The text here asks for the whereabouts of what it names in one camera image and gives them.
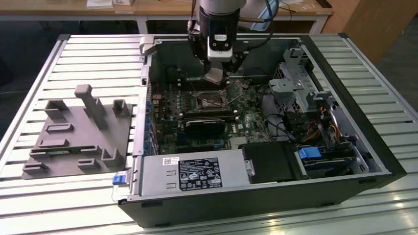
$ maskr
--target blue latch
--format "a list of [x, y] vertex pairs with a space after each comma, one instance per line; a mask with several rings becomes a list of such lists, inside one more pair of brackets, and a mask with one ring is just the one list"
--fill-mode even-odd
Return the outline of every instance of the blue latch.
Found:
[[113, 185], [126, 185], [126, 175], [115, 175], [113, 178]]
[[298, 151], [298, 153], [300, 153], [300, 156], [301, 156], [302, 159], [305, 159], [305, 158], [320, 158], [320, 157], [322, 157], [318, 147], [306, 147], [306, 148], [302, 148], [302, 149]]

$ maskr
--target gray metal bracket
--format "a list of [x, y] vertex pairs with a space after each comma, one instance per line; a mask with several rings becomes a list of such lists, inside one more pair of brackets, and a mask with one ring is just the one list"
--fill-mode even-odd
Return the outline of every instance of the gray metal bracket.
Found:
[[90, 85], [75, 89], [85, 107], [67, 107], [63, 100], [49, 101], [49, 119], [23, 168], [23, 179], [125, 169], [133, 105], [125, 100], [103, 105], [91, 91]]
[[149, 55], [154, 52], [154, 36], [147, 35], [141, 38], [139, 41], [139, 51], [142, 55]]

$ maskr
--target power supply label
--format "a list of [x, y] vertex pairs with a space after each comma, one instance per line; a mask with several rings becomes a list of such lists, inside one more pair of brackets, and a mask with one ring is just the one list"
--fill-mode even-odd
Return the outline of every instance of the power supply label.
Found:
[[218, 158], [179, 161], [179, 181], [182, 191], [221, 188]]

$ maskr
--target black plastic cover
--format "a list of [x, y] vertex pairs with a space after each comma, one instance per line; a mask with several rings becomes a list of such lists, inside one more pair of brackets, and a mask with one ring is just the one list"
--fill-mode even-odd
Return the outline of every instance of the black plastic cover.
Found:
[[256, 175], [250, 183], [285, 182], [302, 179], [292, 146], [286, 142], [250, 143], [242, 146], [244, 157], [253, 161]]

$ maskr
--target aluminum workbench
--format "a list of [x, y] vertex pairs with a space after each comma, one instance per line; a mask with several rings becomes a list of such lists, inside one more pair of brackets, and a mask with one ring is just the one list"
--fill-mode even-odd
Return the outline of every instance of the aluminum workbench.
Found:
[[[141, 35], [73, 35], [58, 41], [0, 143], [0, 234], [413, 234], [418, 233], [418, 115], [350, 39], [313, 36], [337, 75], [409, 175], [341, 205], [165, 229], [141, 228], [114, 202], [114, 173], [23, 180], [25, 162], [43, 128], [49, 99], [75, 98], [91, 84], [103, 104], [137, 105]], [[317, 77], [326, 88], [320, 73]], [[135, 120], [129, 144], [133, 152]], [[133, 164], [129, 156], [127, 167]]]

